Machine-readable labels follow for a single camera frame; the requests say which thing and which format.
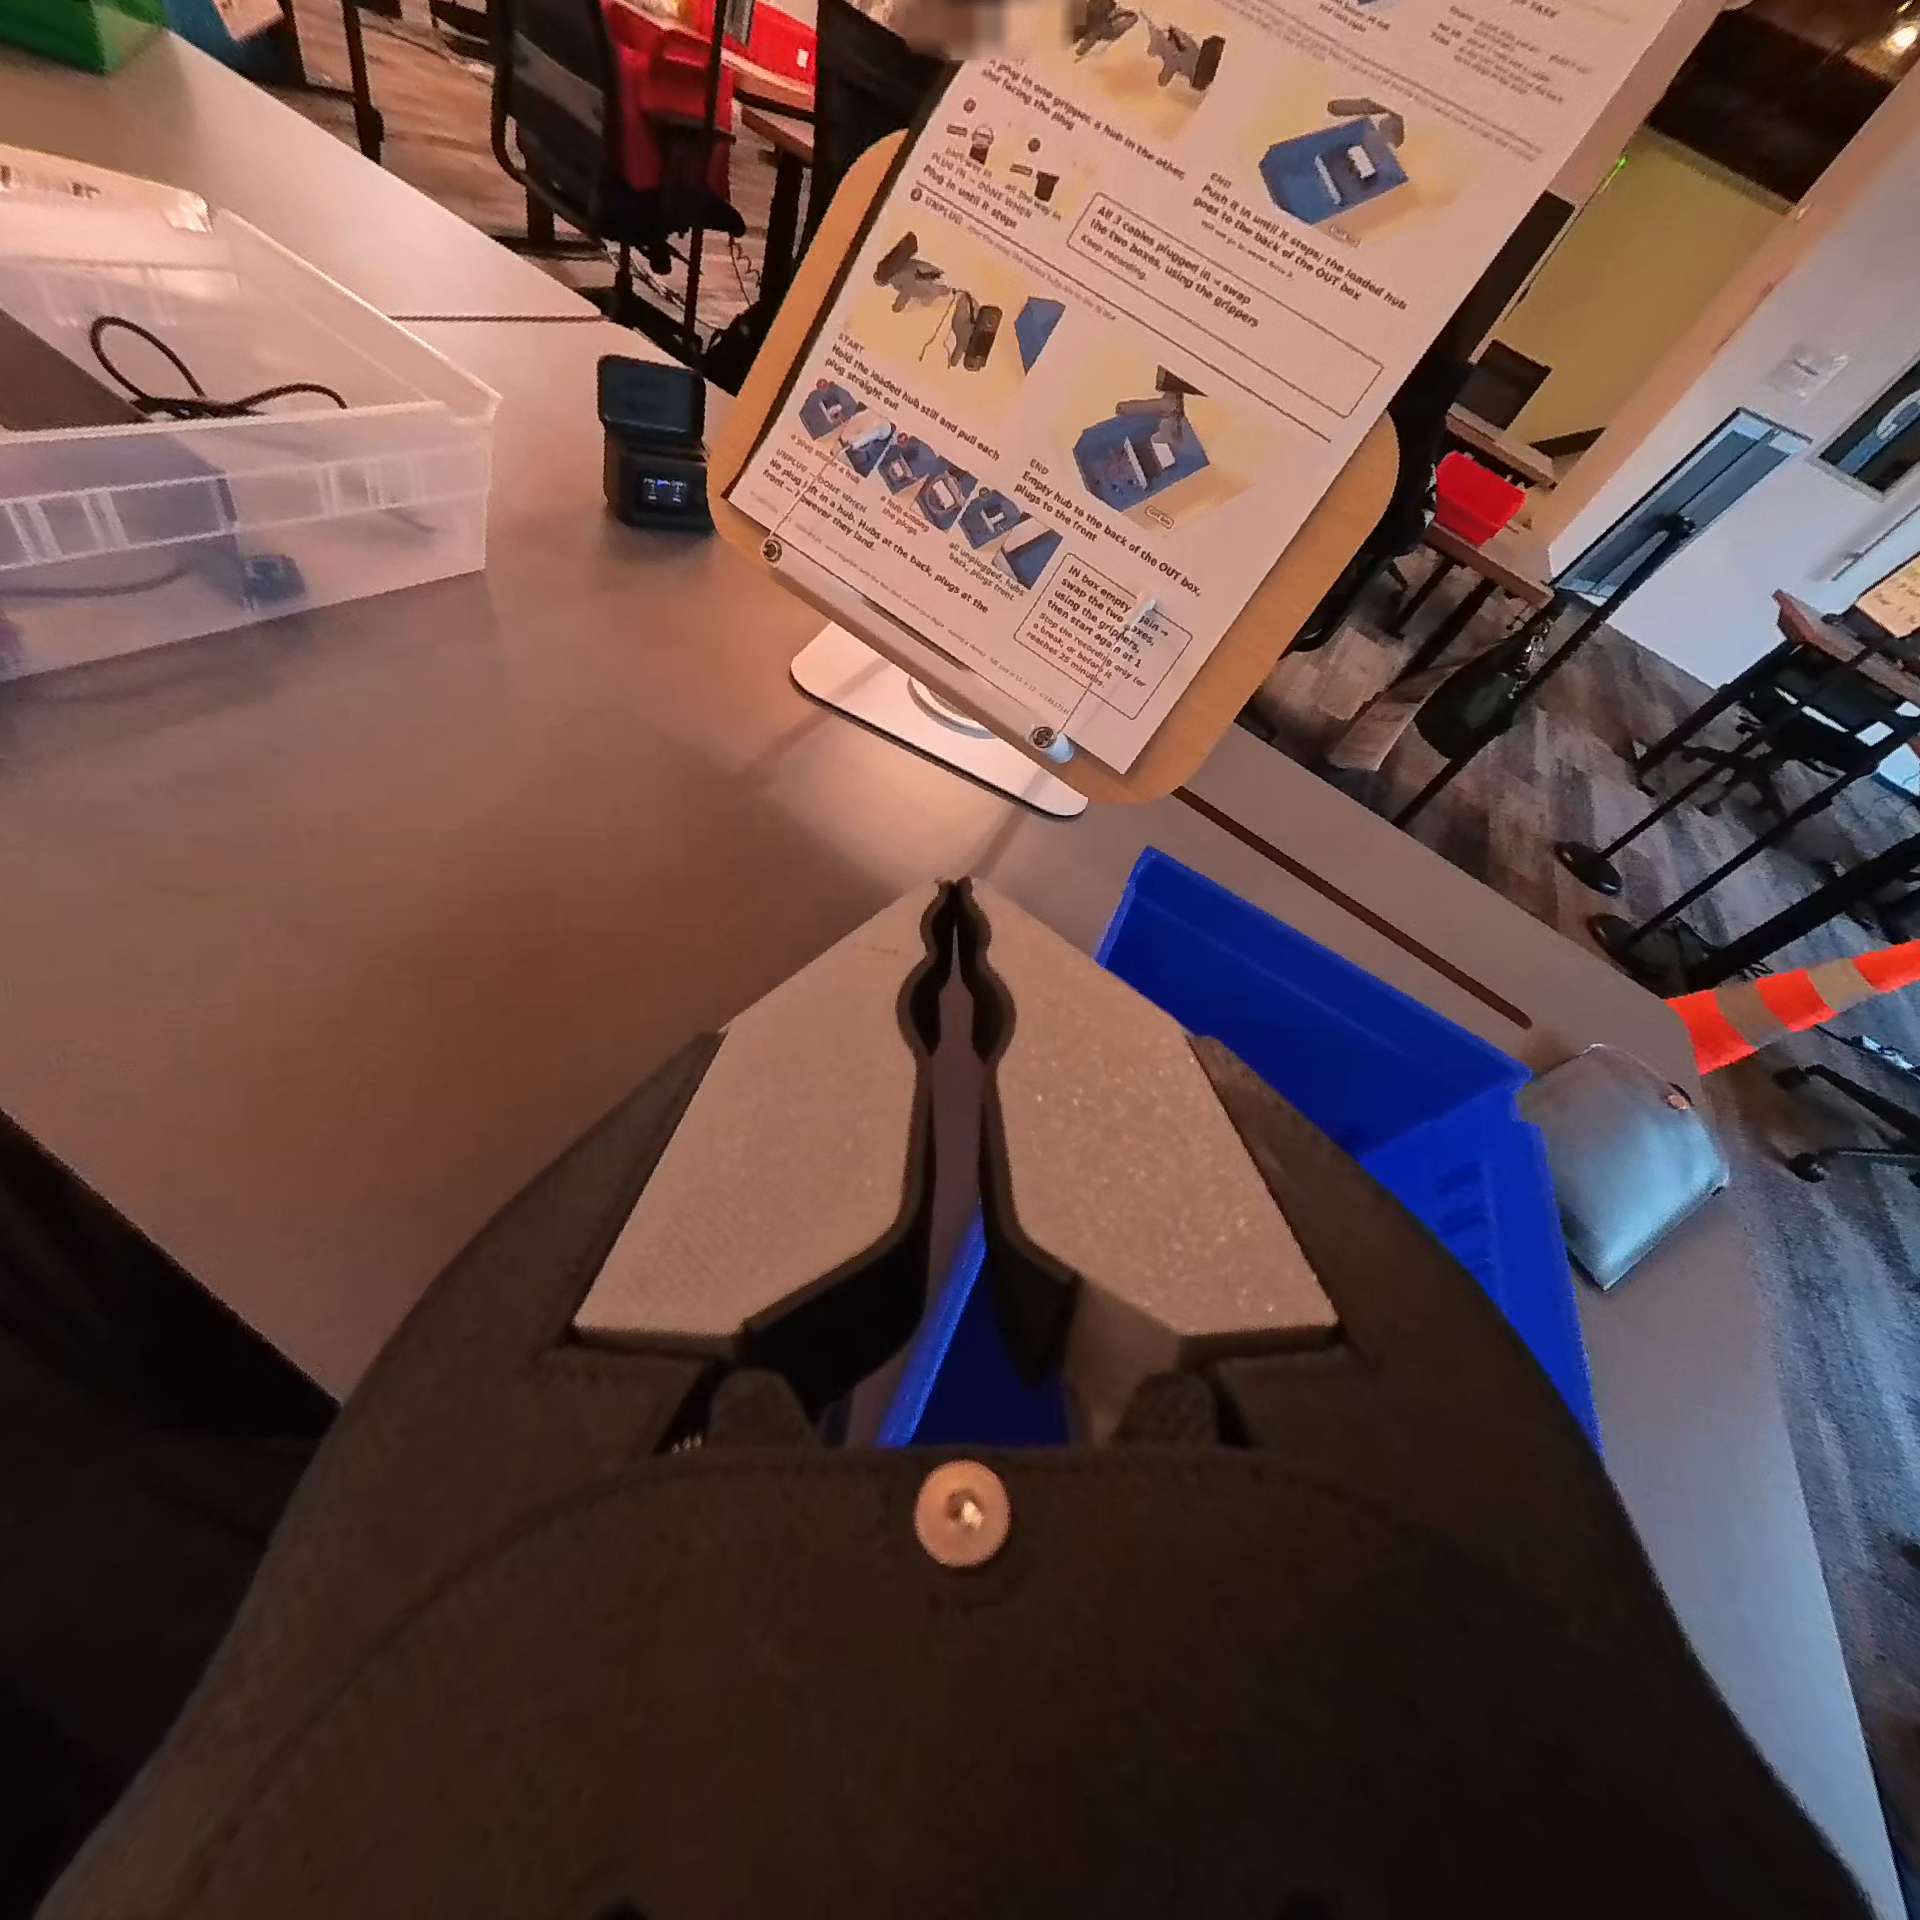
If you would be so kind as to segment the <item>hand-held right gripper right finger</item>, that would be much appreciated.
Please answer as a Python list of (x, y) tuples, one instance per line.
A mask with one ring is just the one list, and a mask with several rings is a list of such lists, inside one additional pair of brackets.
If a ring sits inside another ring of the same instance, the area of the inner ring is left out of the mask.
[(1312, 1274), (1187, 1029), (993, 883), (957, 887), (996, 1328), (1025, 1381), (1325, 1349)]

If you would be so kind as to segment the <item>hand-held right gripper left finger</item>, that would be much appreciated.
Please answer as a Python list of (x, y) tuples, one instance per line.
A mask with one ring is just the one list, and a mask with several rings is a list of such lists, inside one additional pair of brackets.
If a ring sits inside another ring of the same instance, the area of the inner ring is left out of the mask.
[(932, 880), (728, 1021), (576, 1335), (772, 1372), (810, 1416), (899, 1354), (927, 1295), (943, 987)]

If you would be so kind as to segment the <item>blue plastic bin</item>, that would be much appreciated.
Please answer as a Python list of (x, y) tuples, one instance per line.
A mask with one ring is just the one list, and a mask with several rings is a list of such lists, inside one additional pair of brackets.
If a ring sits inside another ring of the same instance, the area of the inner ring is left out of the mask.
[[(1514, 1056), (1164, 849), (1131, 866), (1093, 963), (1231, 1051), (1390, 1193), (1479, 1286), (1603, 1459), (1572, 1261)], [(1067, 1381), (1021, 1372), (1006, 1345), (980, 1207), (927, 1288), (873, 1442), (1071, 1442)]]

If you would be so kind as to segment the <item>clear plastic bin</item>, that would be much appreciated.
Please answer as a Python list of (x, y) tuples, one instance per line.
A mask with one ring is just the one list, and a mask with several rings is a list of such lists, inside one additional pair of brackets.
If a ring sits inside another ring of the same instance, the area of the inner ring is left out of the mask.
[(6, 146), (3, 315), (227, 477), (227, 534), (3, 499), (6, 678), (479, 570), (496, 394), (198, 194)]

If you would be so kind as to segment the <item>white stand base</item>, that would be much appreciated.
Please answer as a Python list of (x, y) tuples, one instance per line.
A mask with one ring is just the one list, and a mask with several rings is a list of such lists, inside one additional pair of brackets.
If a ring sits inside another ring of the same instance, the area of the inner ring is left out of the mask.
[(788, 673), (821, 708), (1046, 819), (1089, 809), (1082, 793), (835, 623), (795, 653)]

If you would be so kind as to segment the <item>orange traffic cone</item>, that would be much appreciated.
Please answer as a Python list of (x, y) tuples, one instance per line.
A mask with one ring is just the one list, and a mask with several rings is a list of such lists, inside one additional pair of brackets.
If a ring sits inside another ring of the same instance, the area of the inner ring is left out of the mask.
[(1698, 1075), (1733, 1066), (1748, 1056), (1917, 980), (1917, 939), (1825, 959), (1810, 968), (1723, 981), (1713, 989), (1673, 994), (1667, 1008), (1682, 1021)]

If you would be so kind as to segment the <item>person's dark clothed body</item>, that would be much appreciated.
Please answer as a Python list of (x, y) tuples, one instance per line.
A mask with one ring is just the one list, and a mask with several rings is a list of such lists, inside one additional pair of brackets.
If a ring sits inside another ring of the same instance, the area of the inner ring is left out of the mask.
[(3, 1118), (3, 1912), (198, 1688), (337, 1403)]

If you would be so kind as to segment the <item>small red bin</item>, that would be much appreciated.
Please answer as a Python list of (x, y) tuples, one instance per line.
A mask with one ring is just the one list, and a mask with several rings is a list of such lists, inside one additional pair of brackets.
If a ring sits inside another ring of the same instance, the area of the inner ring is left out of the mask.
[(1527, 504), (1527, 485), (1514, 483), (1470, 451), (1449, 450), (1435, 469), (1435, 529), (1470, 548), (1505, 532)]

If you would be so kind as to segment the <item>printed instruction sheet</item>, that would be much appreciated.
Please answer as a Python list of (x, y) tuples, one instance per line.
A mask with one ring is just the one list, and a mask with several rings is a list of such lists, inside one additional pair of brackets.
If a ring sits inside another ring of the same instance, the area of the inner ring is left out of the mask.
[(918, 4), (713, 451), (750, 563), (1127, 778), (1679, 4)]

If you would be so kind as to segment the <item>grey panel on stand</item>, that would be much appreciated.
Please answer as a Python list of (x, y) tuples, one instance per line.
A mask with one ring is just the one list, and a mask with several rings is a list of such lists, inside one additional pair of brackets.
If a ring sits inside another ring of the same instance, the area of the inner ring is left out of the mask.
[(1627, 514), (1584, 548), (1550, 583), (1549, 605), (1496, 645), (1456, 667), (1416, 709), (1416, 733), (1441, 756), (1392, 823), (1421, 810), (1533, 706), (1543, 686), (1621, 607), (1715, 517), (1773, 469), (1810, 451), (1804, 430), (1737, 410), (1689, 450)]

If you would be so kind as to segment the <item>black office chair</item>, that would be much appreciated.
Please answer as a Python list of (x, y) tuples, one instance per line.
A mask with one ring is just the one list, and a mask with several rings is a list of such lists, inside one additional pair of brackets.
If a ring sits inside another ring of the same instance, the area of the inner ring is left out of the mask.
[(496, 160), (532, 204), (592, 243), (666, 270), (683, 235), (741, 239), (746, 221), (706, 186), (636, 194), (618, 177), (614, 61), (603, 3), (514, 3), (493, 12)]

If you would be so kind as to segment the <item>red plastic bin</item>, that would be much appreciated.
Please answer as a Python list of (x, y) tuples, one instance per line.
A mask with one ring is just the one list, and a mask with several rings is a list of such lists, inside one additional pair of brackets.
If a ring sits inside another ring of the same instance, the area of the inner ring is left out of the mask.
[(614, 61), (618, 177), (636, 194), (728, 195), (733, 85), (810, 109), (811, 4), (603, 3)]

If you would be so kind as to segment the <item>green cardboard box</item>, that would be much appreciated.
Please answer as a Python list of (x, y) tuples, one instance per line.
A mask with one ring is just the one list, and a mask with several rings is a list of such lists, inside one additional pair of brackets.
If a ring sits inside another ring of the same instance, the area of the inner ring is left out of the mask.
[(111, 75), (166, 26), (162, 3), (3, 3), (3, 43), (89, 75)]

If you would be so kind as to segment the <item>dark wall picture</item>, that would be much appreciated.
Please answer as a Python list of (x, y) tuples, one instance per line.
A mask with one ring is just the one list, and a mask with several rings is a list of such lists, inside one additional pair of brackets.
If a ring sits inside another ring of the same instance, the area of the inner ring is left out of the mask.
[(1917, 468), (1917, 361), (1820, 451), (1820, 464), (1877, 496), (1908, 480)]

